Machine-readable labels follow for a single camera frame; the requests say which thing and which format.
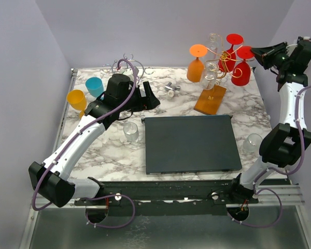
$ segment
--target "gray floor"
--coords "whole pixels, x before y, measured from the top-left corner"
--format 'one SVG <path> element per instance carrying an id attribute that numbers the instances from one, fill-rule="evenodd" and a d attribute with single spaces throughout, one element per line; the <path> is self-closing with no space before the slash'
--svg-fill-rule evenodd
<path id="1" fill-rule="evenodd" d="M 247 222 L 267 224 L 278 207 L 254 207 Z M 127 217 L 109 217 L 107 225 Z M 285 207 L 280 223 L 256 229 L 233 223 L 227 216 L 139 216 L 122 229 L 86 225 L 84 209 L 46 209 L 39 213 L 31 248 L 110 249 L 249 249 L 308 248 L 294 206 Z"/>

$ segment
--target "wall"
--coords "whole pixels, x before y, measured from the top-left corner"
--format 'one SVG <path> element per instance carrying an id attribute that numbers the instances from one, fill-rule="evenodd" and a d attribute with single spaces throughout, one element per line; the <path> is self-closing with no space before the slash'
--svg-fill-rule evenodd
<path id="1" fill-rule="evenodd" d="M 18 248 L 27 169 L 51 153 L 71 71 L 33 0 L 0 1 L 0 248 Z"/>
<path id="2" fill-rule="evenodd" d="M 153 66 L 187 66 L 207 34 L 239 33 L 266 46 L 293 0 L 37 0 L 72 67 L 99 67 L 124 53 Z"/>
<path id="3" fill-rule="evenodd" d="M 311 0 L 295 0 L 283 23 L 277 30 L 270 45 L 288 41 L 292 43 L 298 36 L 311 37 Z M 309 85 L 311 85 L 311 62 L 306 70 Z M 266 72 L 263 68 L 256 69 L 256 79 L 259 84 L 267 113 L 271 116 L 272 126 L 278 124 L 280 114 L 280 97 L 277 93 L 275 75 Z M 305 97 L 305 122 L 311 131 L 311 90 L 307 91 Z M 293 175 L 294 183 L 299 183 L 306 201 L 306 208 L 311 221 L 311 145 L 306 151 L 306 157 L 302 169 Z"/>

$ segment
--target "cup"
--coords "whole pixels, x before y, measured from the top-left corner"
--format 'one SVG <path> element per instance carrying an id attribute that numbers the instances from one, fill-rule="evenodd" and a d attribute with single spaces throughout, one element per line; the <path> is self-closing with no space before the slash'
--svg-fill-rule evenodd
<path id="1" fill-rule="evenodd" d="M 254 153 L 259 150 L 260 144 L 263 138 L 255 133 L 248 135 L 248 137 L 243 142 L 243 150 L 248 153 Z"/>
<path id="2" fill-rule="evenodd" d="M 84 111 L 87 106 L 87 100 L 81 90 L 73 90 L 67 94 L 67 101 L 76 110 Z"/>
<path id="3" fill-rule="evenodd" d="M 129 142 L 136 142 L 138 140 L 138 126 L 135 123 L 126 123 L 123 127 L 123 132 Z"/>
<path id="4" fill-rule="evenodd" d="M 89 78 L 85 82 L 85 86 L 87 87 L 89 93 L 95 98 L 98 98 L 100 94 L 104 92 L 103 82 L 98 77 Z"/>

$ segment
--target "marble countertop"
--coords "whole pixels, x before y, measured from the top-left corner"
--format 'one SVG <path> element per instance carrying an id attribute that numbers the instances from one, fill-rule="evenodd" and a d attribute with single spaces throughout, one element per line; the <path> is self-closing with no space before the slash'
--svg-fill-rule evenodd
<path id="1" fill-rule="evenodd" d="M 149 81 L 152 90 L 161 104 L 156 109 L 134 113 L 128 120 L 116 121 L 92 145 L 74 167 L 71 178 L 87 178 L 89 176 L 99 181 L 159 181 L 159 180 L 207 180 L 232 179 L 238 173 L 247 170 L 258 157 L 242 150 L 244 139 L 251 133 L 265 137 L 271 131 L 271 125 L 265 111 L 254 75 L 251 74 L 250 83 L 244 87 L 237 87 L 226 76 L 221 86 L 227 91 L 217 114 L 233 115 L 232 126 L 241 158 L 242 169 L 234 172 L 211 173 L 180 173 L 180 174 L 151 174 L 145 173 L 145 127 L 141 123 L 143 117 L 165 116 L 196 116 L 203 115 L 193 108 L 202 92 L 199 84 L 191 83 L 186 77 L 186 68 L 155 68 L 152 75 L 145 75 L 142 81 Z M 104 87 L 111 74 L 104 69 L 79 70 L 74 89 L 82 90 L 88 103 L 95 100 L 86 87 L 85 81 L 90 77 L 102 79 Z M 164 86 L 169 82 L 181 86 L 171 100 L 166 99 Z M 69 107 L 62 139 L 65 140 L 77 126 L 78 112 Z M 134 122 L 138 125 L 139 139 L 136 143 L 128 142 L 123 133 L 123 125 Z M 269 178 L 286 178 L 273 173 Z"/>

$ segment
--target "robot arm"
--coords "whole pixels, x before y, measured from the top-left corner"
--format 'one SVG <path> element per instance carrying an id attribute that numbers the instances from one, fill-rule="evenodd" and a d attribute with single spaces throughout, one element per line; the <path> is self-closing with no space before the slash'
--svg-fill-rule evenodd
<path id="1" fill-rule="evenodd" d="M 99 96 L 85 110 L 85 116 L 66 139 L 66 141 L 42 164 L 33 162 L 29 167 L 29 175 L 35 189 L 45 170 L 49 172 L 40 185 L 39 193 L 58 207 L 64 206 L 70 199 L 93 198 L 102 184 L 88 177 L 87 179 L 68 179 L 75 164 L 92 142 L 103 134 L 109 126 L 119 119 L 120 112 L 129 110 L 140 112 L 156 108 L 160 101 L 154 96 L 149 82 L 144 82 L 144 91 L 137 86 L 129 101 L 117 112 L 103 120 L 95 120 L 118 107 L 130 94 L 133 82 L 126 75 L 113 74 L 108 81 L 104 99 Z M 81 132 L 86 125 L 93 123 Z"/>
<path id="2" fill-rule="evenodd" d="M 281 43 L 267 48 L 252 48 L 251 51 L 264 69 L 274 66 L 278 70 L 276 81 L 281 109 L 279 124 L 261 143 L 259 158 L 249 170 L 233 180 L 231 195 L 240 199 L 250 199 L 253 196 L 254 188 L 271 174 L 269 168 L 294 165 L 300 158 L 301 139 L 296 124 L 296 110 L 303 130 L 305 149 L 311 143 L 311 132 L 306 130 L 304 121 L 305 93 L 301 93 L 298 105 L 296 103 L 297 94 L 307 87 L 307 76 L 304 71 L 311 60 L 311 41 L 299 39 L 296 45 L 287 46 L 287 43 Z"/>

